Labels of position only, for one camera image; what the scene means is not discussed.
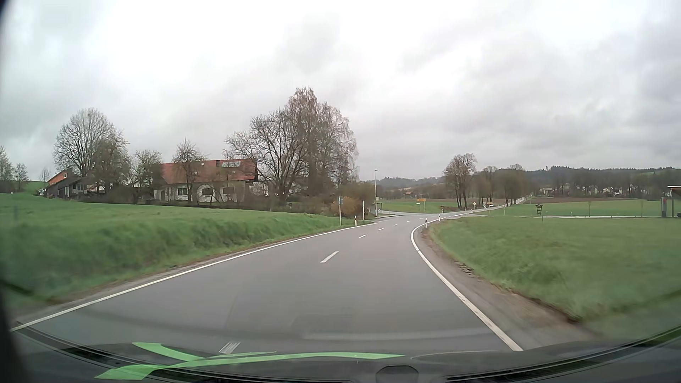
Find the asphalt road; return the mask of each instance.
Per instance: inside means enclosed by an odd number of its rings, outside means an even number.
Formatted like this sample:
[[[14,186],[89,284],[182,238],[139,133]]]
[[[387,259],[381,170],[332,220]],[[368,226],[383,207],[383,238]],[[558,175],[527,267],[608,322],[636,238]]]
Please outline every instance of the asphalt road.
[[[437,214],[402,214],[214,264],[33,327],[86,345],[142,341],[216,353],[509,350],[412,245],[414,228]]]

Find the tiled roof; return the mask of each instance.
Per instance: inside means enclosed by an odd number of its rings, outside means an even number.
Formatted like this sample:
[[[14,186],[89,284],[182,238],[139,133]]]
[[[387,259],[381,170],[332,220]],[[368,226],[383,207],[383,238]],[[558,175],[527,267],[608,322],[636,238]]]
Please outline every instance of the tiled roof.
[[[194,182],[211,181],[257,181],[257,166],[252,159],[210,159],[194,165],[196,175]],[[180,164],[173,162],[161,164],[161,175],[168,184],[186,183],[187,176]]]

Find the cloud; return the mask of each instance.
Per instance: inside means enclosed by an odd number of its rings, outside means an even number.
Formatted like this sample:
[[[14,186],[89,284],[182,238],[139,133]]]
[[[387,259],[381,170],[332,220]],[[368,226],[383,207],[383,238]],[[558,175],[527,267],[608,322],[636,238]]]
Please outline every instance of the cloud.
[[[680,21],[676,1],[17,1],[0,144],[35,178],[59,126],[94,106],[131,151],[169,159],[187,137],[218,157],[224,137],[307,86],[349,118],[363,179],[438,175],[457,153],[681,166]]]

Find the street lamp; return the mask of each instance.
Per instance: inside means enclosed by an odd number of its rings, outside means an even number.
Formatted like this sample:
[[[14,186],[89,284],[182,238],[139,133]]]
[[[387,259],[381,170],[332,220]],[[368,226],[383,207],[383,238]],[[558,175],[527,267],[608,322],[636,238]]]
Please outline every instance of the street lamp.
[[[379,171],[378,169],[374,169],[374,212],[376,213],[376,216],[379,216],[379,194],[376,189],[376,172]]]

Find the grass field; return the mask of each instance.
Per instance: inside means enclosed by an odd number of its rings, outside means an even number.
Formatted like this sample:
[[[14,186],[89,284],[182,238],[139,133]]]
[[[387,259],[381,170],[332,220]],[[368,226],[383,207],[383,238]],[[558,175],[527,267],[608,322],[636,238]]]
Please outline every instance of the grass field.
[[[536,204],[517,204],[504,209],[497,209],[483,214],[486,215],[513,215],[513,216],[537,216]],[[644,217],[660,217],[660,201],[644,201]],[[671,203],[667,205],[671,214]],[[674,207],[675,211],[681,211],[681,203]],[[587,202],[559,202],[542,204],[542,215],[589,215],[589,205]],[[641,200],[610,200],[591,202],[591,216],[641,216]]]
[[[473,202],[476,202],[477,198],[469,198],[469,209],[473,208]],[[440,206],[452,206],[456,207],[456,200],[427,200],[426,210],[423,210],[423,206],[417,205],[416,199],[402,199],[402,200],[382,200],[383,210],[385,211],[401,211],[405,213],[440,213]],[[503,203],[502,200],[494,200],[497,205]]]
[[[470,217],[431,230],[478,275],[582,321],[681,294],[681,219]]]
[[[323,215],[0,194],[0,262],[10,282],[60,297],[220,252],[339,226],[337,217]]]

